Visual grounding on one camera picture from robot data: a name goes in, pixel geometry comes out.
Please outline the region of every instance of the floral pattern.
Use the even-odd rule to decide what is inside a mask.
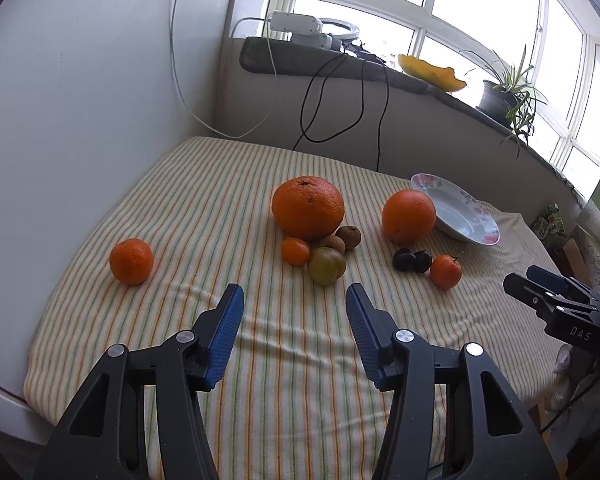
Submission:
[[[500,230],[498,229],[498,225],[496,224],[493,217],[484,208],[484,206],[480,204],[480,202],[478,202],[465,190],[460,189],[455,184],[452,184],[451,182],[448,182],[443,178],[428,173],[417,173],[413,175],[411,177],[411,185],[414,187],[414,189],[420,190],[424,193],[427,192],[427,189],[431,188],[445,188],[446,191],[448,191],[449,195],[455,195],[457,198],[460,198],[465,204],[467,204],[471,208],[471,210],[476,215],[476,218],[472,220],[481,225],[481,227],[484,230],[484,235],[482,236],[482,238],[468,238],[467,236],[460,234],[461,237],[464,237],[465,239],[470,240],[472,242],[476,242],[487,246],[495,245],[498,243],[498,241],[500,241]]]

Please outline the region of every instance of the yellow fruit peel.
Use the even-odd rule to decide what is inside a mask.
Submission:
[[[443,92],[457,92],[466,86],[465,81],[456,78],[456,72],[450,66],[433,66],[417,57],[404,54],[398,54],[398,64],[404,73],[437,86]]]

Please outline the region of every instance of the metal screw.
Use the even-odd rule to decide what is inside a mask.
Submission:
[[[402,341],[403,343],[413,341],[414,337],[415,336],[413,335],[413,332],[411,332],[410,330],[398,330],[398,332],[395,333],[395,338],[398,341]]]
[[[482,355],[482,347],[480,345],[478,345],[478,343],[469,343],[466,346],[466,351],[471,354],[471,355],[475,355],[476,357],[478,357],[478,355]]]
[[[183,330],[176,336],[176,341],[178,343],[188,343],[193,341],[193,338],[195,338],[195,334],[191,330]]]
[[[125,353],[125,347],[123,347],[121,344],[110,346],[109,350],[107,350],[107,355],[109,357],[119,357],[123,353]]]

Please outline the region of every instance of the plant pot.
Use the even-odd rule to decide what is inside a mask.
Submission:
[[[517,104],[518,100],[511,92],[494,90],[493,87],[497,83],[493,81],[485,79],[483,83],[484,91],[482,92],[482,99],[480,100],[480,105],[476,108],[494,121],[502,124],[502,126],[510,128],[511,119],[507,119],[507,113]]]

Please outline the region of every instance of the kiwi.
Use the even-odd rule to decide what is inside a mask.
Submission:
[[[347,251],[356,248],[362,241],[360,229],[353,227],[353,225],[345,225],[339,228],[335,235],[344,242]]]
[[[331,249],[336,249],[340,254],[344,254],[344,251],[346,250],[344,240],[336,235],[329,235],[326,238],[323,238],[320,240],[320,243],[318,243],[318,247],[330,247]]]

